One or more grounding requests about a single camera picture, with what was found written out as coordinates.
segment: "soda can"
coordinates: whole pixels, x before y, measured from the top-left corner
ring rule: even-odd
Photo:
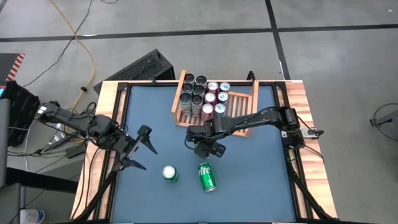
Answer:
[[[222,103],[225,106],[228,104],[228,98],[229,98],[229,96],[228,96],[228,93],[226,93],[226,92],[221,92],[217,96],[218,103]]]
[[[191,96],[188,93],[182,93],[180,96],[181,111],[184,115],[190,115],[192,112]]]
[[[209,103],[212,106],[216,106],[216,104],[217,104],[216,95],[214,93],[206,93],[205,103]]]
[[[192,96],[193,93],[193,86],[189,83],[186,83],[182,86],[182,92],[183,93],[188,93],[190,96]]]
[[[215,95],[217,95],[218,94],[218,84],[217,84],[217,82],[209,82],[209,83],[207,83],[206,91],[208,93],[214,93]]]
[[[195,77],[194,77],[191,73],[188,73],[188,74],[185,75],[185,77],[184,77],[184,84],[186,84],[186,83],[189,83],[189,84],[191,84],[192,86],[194,86],[194,84],[195,84]]]
[[[205,88],[203,86],[195,86],[193,89],[193,94],[203,98],[205,96]]]
[[[205,192],[211,192],[217,188],[216,180],[214,179],[213,171],[209,163],[200,164],[198,174],[202,189]]]
[[[199,116],[201,107],[203,105],[203,98],[201,96],[193,96],[191,99],[192,104],[192,116]]]
[[[224,116],[225,111],[226,111],[226,107],[225,107],[224,104],[218,103],[214,107],[214,111],[215,111],[215,114],[217,114],[217,116]]]
[[[198,86],[203,86],[204,88],[206,88],[207,86],[207,78],[204,77],[203,75],[198,76],[197,79],[195,80],[195,84]]]
[[[214,109],[211,104],[205,104],[201,107],[201,119],[207,121],[214,118]]]
[[[223,82],[220,84],[220,91],[229,92],[231,85],[227,82]]]
[[[165,166],[162,171],[163,178],[176,183],[178,181],[177,169],[174,166]]]

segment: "orange striped object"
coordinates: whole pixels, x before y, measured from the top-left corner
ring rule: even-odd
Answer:
[[[21,63],[22,63],[24,57],[25,57],[24,53],[21,53],[17,56],[14,64],[12,65],[10,72],[8,73],[6,81],[13,81],[15,79],[15,76],[17,75],[18,69],[21,66]]]

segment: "yellow cable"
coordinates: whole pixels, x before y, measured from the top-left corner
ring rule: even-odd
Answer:
[[[68,21],[68,19],[65,17],[65,15],[62,13],[62,11],[58,8],[58,6],[54,3],[53,0],[50,0],[50,2],[51,2],[51,4],[57,9],[57,11],[61,14],[61,16],[63,17],[63,19],[65,20],[65,22],[67,22],[69,28],[72,30],[73,35],[75,36],[76,41],[86,50],[86,52],[87,52],[88,55],[90,56],[91,65],[93,66],[93,73],[91,74],[90,79],[87,81],[87,83],[86,83],[86,85],[85,85],[85,87],[87,87],[87,86],[91,83],[91,81],[94,79],[94,77],[95,77],[95,64],[94,64],[93,56],[91,55],[91,53],[90,53],[90,51],[87,49],[87,47],[86,47],[83,43],[80,42],[80,40],[79,40],[79,38],[77,37],[77,34],[76,34],[74,28],[72,27],[72,25],[70,24],[70,22]],[[74,104],[73,104],[73,106],[72,106],[72,111],[73,111],[73,110],[75,109],[75,107],[77,106],[77,104],[78,104],[78,102],[79,102],[79,100],[80,100],[80,98],[81,98],[81,96],[82,96],[83,93],[84,93],[84,91],[81,90],[79,96],[77,97],[77,99],[75,100],[75,102],[74,102]]]

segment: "metal stand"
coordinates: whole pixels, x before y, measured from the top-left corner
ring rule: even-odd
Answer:
[[[20,183],[26,187],[54,190],[66,193],[76,193],[78,182],[58,177],[26,172],[7,167],[6,184]]]

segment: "can lid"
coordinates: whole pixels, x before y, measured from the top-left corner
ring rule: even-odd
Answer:
[[[218,103],[218,104],[216,104],[216,106],[214,107],[214,110],[217,112],[217,113],[224,113],[225,112],[225,105],[224,104],[222,104],[222,103]]]
[[[201,98],[201,96],[193,96],[192,97],[192,103],[194,105],[199,105],[202,103],[202,101],[203,101],[203,99]]]
[[[223,82],[220,84],[220,89],[223,91],[228,91],[231,88],[231,85],[227,82]]]
[[[175,175],[175,169],[173,166],[165,166],[163,168],[162,174],[164,178],[170,179]]]
[[[207,78],[204,77],[203,75],[201,75],[201,76],[199,76],[199,77],[197,78],[197,83],[198,83],[198,84],[205,84],[206,82],[207,82]]]
[[[186,83],[182,86],[182,90],[185,92],[191,92],[193,89],[192,85],[189,83]]]
[[[191,96],[188,93],[182,93],[180,96],[180,100],[183,103],[188,103],[191,100]]]
[[[206,93],[205,100],[207,102],[213,102],[216,100],[216,95],[214,93]]]
[[[220,101],[227,101],[228,100],[228,93],[226,92],[221,92],[218,94],[218,99]]]
[[[205,104],[205,105],[203,105],[203,106],[201,107],[201,110],[202,110],[204,113],[211,113],[211,112],[213,112],[213,106],[212,106],[211,104],[207,103],[207,104]]]
[[[188,73],[185,75],[184,80],[187,82],[192,82],[194,78],[195,77],[191,73]]]
[[[217,82],[209,82],[207,84],[207,88],[209,88],[209,90],[216,90],[218,88],[218,84]]]
[[[193,92],[194,92],[195,94],[197,94],[197,95],[201,95],[202,93],[205,92],[205,88],[204,88],[203,86],[196,86],[196,87],[193,89]]]

